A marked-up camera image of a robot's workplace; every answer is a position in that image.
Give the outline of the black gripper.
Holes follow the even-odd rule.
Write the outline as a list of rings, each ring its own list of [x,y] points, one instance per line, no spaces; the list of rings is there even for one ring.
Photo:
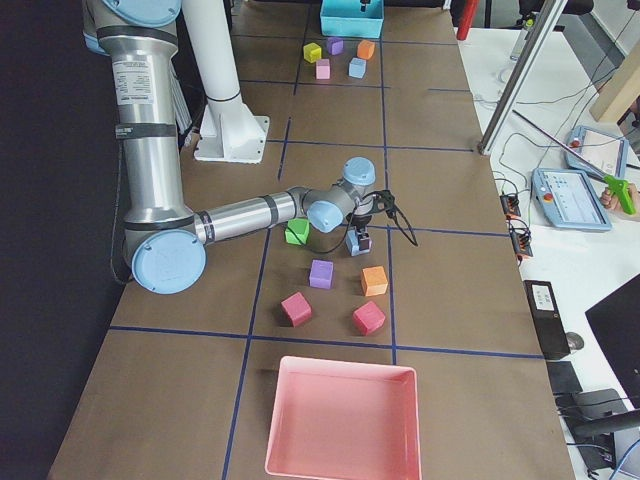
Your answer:
[[[370,212],[354,211],[350,215],[350,225],[356,229],[356,239],[359,251],[369,251],[371,249],[371,238],[366,229],[372,220]]]

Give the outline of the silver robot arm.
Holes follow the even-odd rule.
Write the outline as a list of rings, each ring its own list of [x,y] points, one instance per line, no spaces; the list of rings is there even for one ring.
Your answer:
[[[131,207],[123,253],[134,279],[157,294],[188,289],[202,275],[209,244],[305,218],[328,233],[365,226],[374,211],[375,168],[350,159],[327,190],[294,187],[282,193],[195,212],[184,202],[172,67],[176,22],[183,19],[203,82],[203,161],[257,163],[269,121],[244,103],[220,1],[86,1],[87,47],[112,64]]]

